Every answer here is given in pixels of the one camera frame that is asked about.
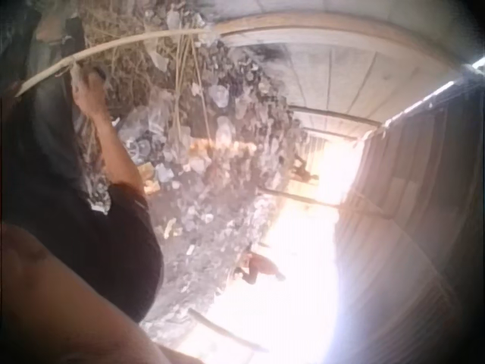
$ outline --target roof beam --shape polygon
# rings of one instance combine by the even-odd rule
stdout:
[[[228,46],[307,43],[378,52],[430,72],[458,76],[460,61],[407,30],[377,20],[325,12],[267,13],[214,26]]]
[[[355,136],[350,136],[350,135],[345,135],[345,134],[340,134],[340,133],[334,133],[333,131],[319,130],[319,129],[314,129],[312,127],[303,127],[302,129],[306,130],[306,131],[311,131],[312,133],[333,135],[334,137],[340,137],[340,138],[347,139],[347,140],[357,140],[357,138]]]
[[[339,118],[347,121],[354,121],[355,123],[371,125],[372,127],[381,127],[382,123],[379,121],[360,118],[359,116],[353,116],[348,114],[341,114],[335,111],[328,110],[317,110],[316,108],[304,108],[302,106],[290,105],[289,109],[294,112],[301,112],[303,114],[319,115],[319,116],[330,116],[331,118]]]

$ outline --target corrugated metal sheet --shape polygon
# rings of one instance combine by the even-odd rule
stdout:
[[[343,214],[328,362],[442,362],[483,317],[483,107],[468,81],[366,141]]]

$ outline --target wooden beam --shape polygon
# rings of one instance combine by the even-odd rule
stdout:
[[[268,13],[214,26],[228,46],[307,43],[378,52],[432,73],[458,76],[461,62],[439,46],[392,24],[325,12]]]
[[[266,349],[265,347],[262,347],[259,344],[255,344],[255,343],[252,343],[251,341],[242,339],[241,337],[236,336],[235,334],[226,330],[225,328],[222,328],[221,326],[216,325],[211,320],[204,317],[203,314],[195,311],[194,309],[189,309],[188,314],[191,315],[199,324],[204,325],[206,328],[210,328],[212,331],[216,332],[217,334],[224,336],[228,339],[231,339],[232,341],[235,341],[238,344],[243,345],[244,347],[248,347],[249,349],[257,351],[259,353],[267,353],[269,351],[268,349]]]
[[[333,135],[334,137],[340,137],[340,138],[347,139],[347,140],[357,140],[358,139],[355,136],[350,136],[350,135],[345,135],[345,134],[340,134],[340,133],[334,133],[332,131],[314,129],[312,127],[303,127],[302,129],[306,130],[306,131],[311,131],[312,133]]]
[[[259,190],[259,192],[265,193],[267,195],[285,197],[287,199],[292,199],[294,201],[303,202],[303,203],[309,203],[311,205],[331,207],[332,209],[338,209],[339,211],[353,212],[355,214],[362,214],[362,215],[366,215],[366,216],[374,216],[374,217],[385,218],[385,219],[391,218],[391,216],[383,214],[382,212],[373,212],[373,211],[366,211],[366,210],[362,210],[362,209],[355,209],[353,207],[345,206],[345,205],[335,205],[333,203],[326,203],[326,202],[322,202],[322,201],[317,201],[316,199],[310,199],[310,198],[304,197],[304,196],[293,195],[293,194],[287,193],[287,192],[269,190],[266,187],[258,187],[258,190]]]
[[[328,111],[328,110],[317,110],[316,108],[304,108],[302,106],[295,106],[290,105],[289,109],[294,112],[301,112],[303,114],[310,114],[310,115],[320,115],[320,116],[330,116],[331,118],[339,118],[347,121],[354,121],[355,123],[371,125],[372,127],[381,127],[382,123],[379,121],[360,118],[359,116],[353,116],[348,114],[341,114],[335,111]]]

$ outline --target wooden stick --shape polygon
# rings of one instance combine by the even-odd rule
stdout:
[[[210,33],[211,31],[212,30],[206,30],[206,29],[160,30],[158,32],[149,32],[149,33],[137,34],[135,36],[127,36],[125,38],[116,39],[111,42],[95,45],[94,47],[84,49],[81,52],[75,53],[66,58],[62,58],[56,64],[53,64],[51,67],[46,68],[44,71],[31,77],[30,79],[28,79],[22,84],[22,87],[19,89],[16,96],[22,95],[23,93],[25,93],[26,91],[34,87],[37,83],[59,72],[62,68],[70,67],[76,61],[81,61],[97,53],[107,51],[108,49],[116,48],[119,46],[125,46],[126,44],[130,44],[130,43],[141,42],[147,39],[164,38],[167,36],[177,36],[177,35],[203,34],[203,33]]]
[[[197,322],[200,324],[204,325],[207,328],[210,328],[212,331],[215,331],[219,335],[222,335],[224,337],[227,337],[231,340],[236,341],[238,344],[243,345],[244,347],[248,347],[251,350],[258,351],[260,353],[267,353],[268,349],[262,347],[261,345],[252,343],[251,341],[247,341],[242,339],[241,337],[236,336],[235,334],[229,332],[225,328],[222,328],[219,325],[216,325],[212,321],[210,321],[208,318],[204,317],[201,313],[198,313],[194,309],[189,309],[188,311],[189,315],[191,315]]]
[[[179,36],[177,45],[177,54],[175,55],[175,107],[174,107],[174,121],[177,125],[177,135],[179,137],[179,142],[182,140],[182,132],[180,130],[180,113],[179,113],[179,79],[180,79],[180,48],[182,47],[183,37]]]
[[[209,122],[207,117],[207,108],[205,106],[204,89],[202,88],[202,78],[200,77],[199,61],[197,60],[197,52],[196,52],[196,46],[194,45],[193,36],[190,36],[190,42],[192,43],[192,53],[194,55],[194,62],[196,63],[197,81],[199,82],[200,98],[202,99],[202,111],[204,112],[204,122],[205,122],[205,129],[207,130],[207,139],[209,140],[209,143],[212,146],[211,131],[209,130]]]
[[[345,206],[345,205],[335,205],[333,203],[321,202],[321,201],[317,201],[316,199],[310,199],[310,198],[304,197],[304,196],[293,195],[291,193],[286,193],[286,192],[276,191],[276,190],[269,190],[268,188],[265,188],[265,187],[258,187],[258,190],[261,193],[265,193],[267,195],[285,197],[287,199],[293,199],[295,201],[303,202],[303,203],[309,203],[311,205],[320,205],[320,206],[324,206],[324,207],[331,207],[332,209],[337,209],[339,211],[353,212],[355,214],[373,216],[373,217],[376,217],[376,218],[384,218],[386,220],[389,220],[389,219],[392,218],[391,216],[388,216],[388,215],[386,215],[382,212],[365,211],[365,210],[362,210],[362,209],[354,209],[352,207]]]

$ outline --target hand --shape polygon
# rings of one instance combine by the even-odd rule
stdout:
[[[4,92],[2,97],[0,98],[0,121],[6,122],[10,117],[11,111],[14,109],[14,106],[20,101],[20,97],[15,97],[17,95],[18,90],[22,86],[20,81],[16,81],[12,83]]]
[[[87,73],[77,64],[70,71],[73,99],[81,112],[91,119],[108,115],[103,79],[98,72]]]

